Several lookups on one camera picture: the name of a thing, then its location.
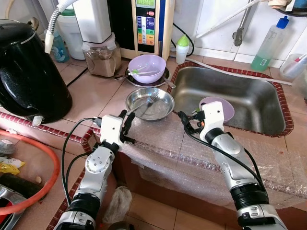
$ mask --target yellow bag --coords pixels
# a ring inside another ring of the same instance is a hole
[[[15,158],[0,157],[0,172],[17,175],[18,173],[20,173],[18,168],[20,168],[24,164],[25,162]]]

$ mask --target lavender plastic bowl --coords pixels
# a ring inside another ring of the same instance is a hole
[[[201,104],[203,103],[208,104],[211,102],[221,102],[222,103],[223,113],[224,113],[224,123],[234,117],[235,109],[233,108],[233,106],[228,101],[220,97],[206,97],[202,99],[199,105],[200,109],[201,109]]]
[[[129,62],[128,69],[130,72],[132,72],[134,69],[139,69],[144,66],[146,67],[141,69],[140,72],[148,72],[154,70],[156,70],[157,72],[155,74],[134,74],[133,78],[140,83],[150,84],[159,80],[162,77],[166,67],[166,62],[163,58],[157,55],[146,54],[132,59]]]

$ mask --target stainless steel sink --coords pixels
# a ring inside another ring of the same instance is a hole
[[[211,69],[185,67],[179,70],[171,95],[176,112],[188,115],[199,107],[201,99],[222,97],[232,104],[235,116],[226,125],[277,135],[285,130],[285,121],[273,84],[245,79]]]

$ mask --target green cap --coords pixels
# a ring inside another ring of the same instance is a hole
[[[189,40],[185,34],[178,40],[177,45],[178,46],[188,46],[189,45]]]
[[[61,13],[62,16],[75,16],[75,11],[74,10],[64,10]]]

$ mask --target dish soap bottle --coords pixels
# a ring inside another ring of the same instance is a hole
[[[279,45],[285,36],[285,30],[289,19],[287,16],[279,19],[277,25],[272,25],[267,33],[260,49],[257,52],[253,62],[251,63],[252,69],[256,71],[264,71],[277,51]]]
[[[68,52],[65,48],[64,42],[62,37],[59,35],[59,32],[55,29],[54,33],[54,40],[52,44],[52,54],[56,62],[64,63],[69,60]]]

